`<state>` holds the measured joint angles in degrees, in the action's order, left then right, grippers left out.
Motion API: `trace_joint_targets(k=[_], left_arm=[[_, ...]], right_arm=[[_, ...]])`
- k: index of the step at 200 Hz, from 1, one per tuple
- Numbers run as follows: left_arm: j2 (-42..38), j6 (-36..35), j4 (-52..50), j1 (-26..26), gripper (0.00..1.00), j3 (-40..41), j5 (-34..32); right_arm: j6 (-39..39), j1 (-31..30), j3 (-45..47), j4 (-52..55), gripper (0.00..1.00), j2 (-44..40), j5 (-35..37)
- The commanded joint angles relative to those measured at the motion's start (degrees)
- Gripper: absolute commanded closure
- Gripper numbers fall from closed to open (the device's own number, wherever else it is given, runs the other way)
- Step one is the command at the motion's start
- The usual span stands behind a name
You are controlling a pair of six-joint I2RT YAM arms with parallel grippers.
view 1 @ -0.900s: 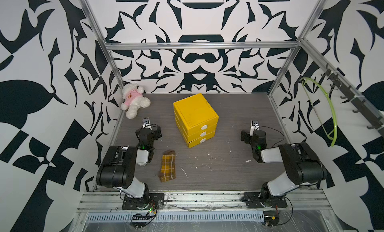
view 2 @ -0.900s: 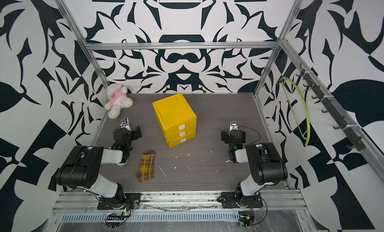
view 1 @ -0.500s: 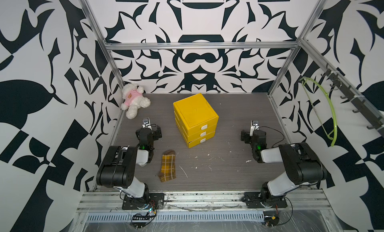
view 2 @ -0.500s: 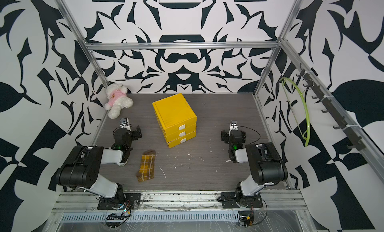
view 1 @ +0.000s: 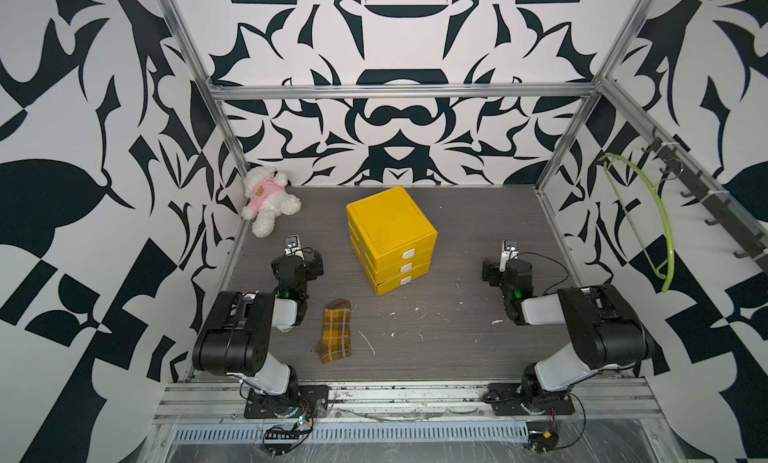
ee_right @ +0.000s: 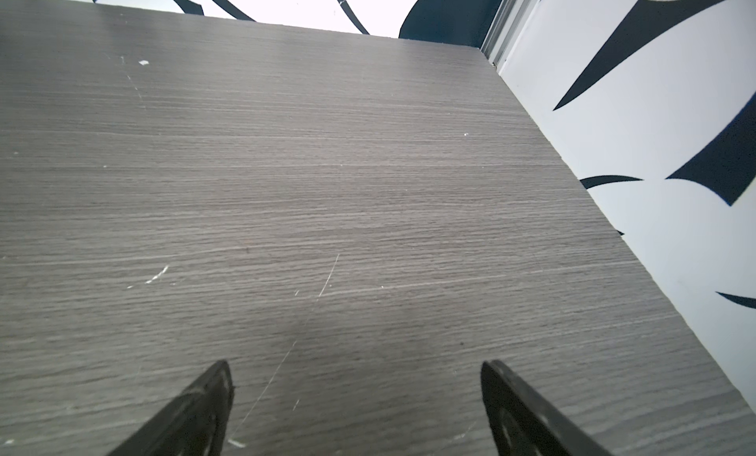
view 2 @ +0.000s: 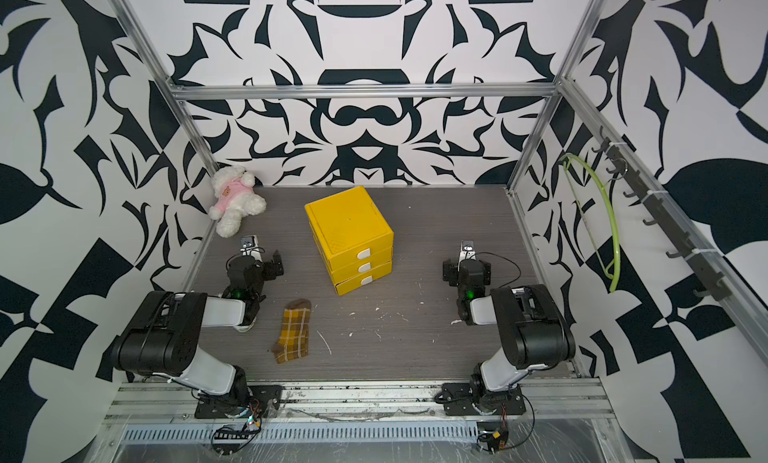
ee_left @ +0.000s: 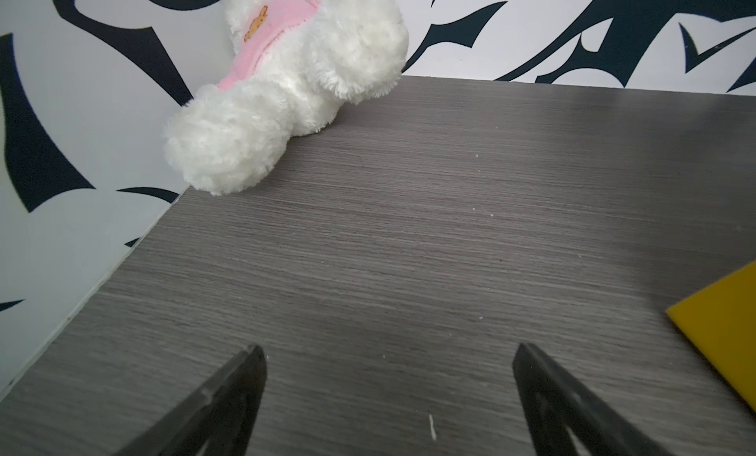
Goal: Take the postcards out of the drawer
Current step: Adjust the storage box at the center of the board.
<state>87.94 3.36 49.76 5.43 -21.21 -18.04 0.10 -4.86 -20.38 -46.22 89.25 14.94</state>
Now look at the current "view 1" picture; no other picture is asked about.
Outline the yellow plastic drawer cabinet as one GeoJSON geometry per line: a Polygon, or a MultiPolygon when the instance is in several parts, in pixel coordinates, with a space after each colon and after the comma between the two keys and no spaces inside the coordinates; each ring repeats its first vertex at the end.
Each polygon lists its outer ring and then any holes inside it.
{"type": "Polygon", "coordinates": [[[376,295],[426,275],[438,232],[402,186],[346,206],[350,242],[376,295]]]}

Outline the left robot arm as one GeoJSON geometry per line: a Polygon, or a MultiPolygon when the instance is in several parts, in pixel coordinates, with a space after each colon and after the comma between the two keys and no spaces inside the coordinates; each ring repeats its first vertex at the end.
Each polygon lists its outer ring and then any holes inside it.
{"type": "Polygon", "coordinates": [[[289,408],[300,401],[295,370],[269,351],[274,330],[288,332],[306,315],[308,283],[324,274],[322,256],[304,258],[308,250],[271,262],[277,286],[270,291],[219,293],[192,350],[192,365],[226,376],[256,395],[289,408]]]}

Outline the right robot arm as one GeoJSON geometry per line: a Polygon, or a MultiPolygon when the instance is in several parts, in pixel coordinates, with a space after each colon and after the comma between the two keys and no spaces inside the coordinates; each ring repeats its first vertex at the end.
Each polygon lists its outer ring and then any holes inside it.
{"type": "Polygon", "coordinates": [[[603,370],[623,371],[650,359],[656,342],[611,284],[565,287],[533,294],[532,264],[483,261],[481,279],[498,287],[507,316],[518,326],[563,324],[569,342],[532,363],[518,384],[490,384],[483,401],[499,415],[540,415],[570,409],[572,388],[603,370]]]}

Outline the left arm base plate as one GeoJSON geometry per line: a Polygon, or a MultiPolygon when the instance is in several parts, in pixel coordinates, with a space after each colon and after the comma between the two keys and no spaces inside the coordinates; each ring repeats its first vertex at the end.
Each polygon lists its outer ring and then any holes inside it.
{"type": "Polygon", "coordinates": [[[279,395],[249,389],[243,416],[249,420],[288,419],[314,416],[327,409],[330,388],[326,385],[299,385],[279,395]]]}

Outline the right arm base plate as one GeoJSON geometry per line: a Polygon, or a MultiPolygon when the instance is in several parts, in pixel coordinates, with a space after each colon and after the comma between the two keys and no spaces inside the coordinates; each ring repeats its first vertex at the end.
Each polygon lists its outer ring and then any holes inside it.
{"type": "Polygon", "coordinates": [[[572,415],[573,400],[566,391],[547,392],[522,383],[490,383],[481,401],[497,416],[572,415]]]}

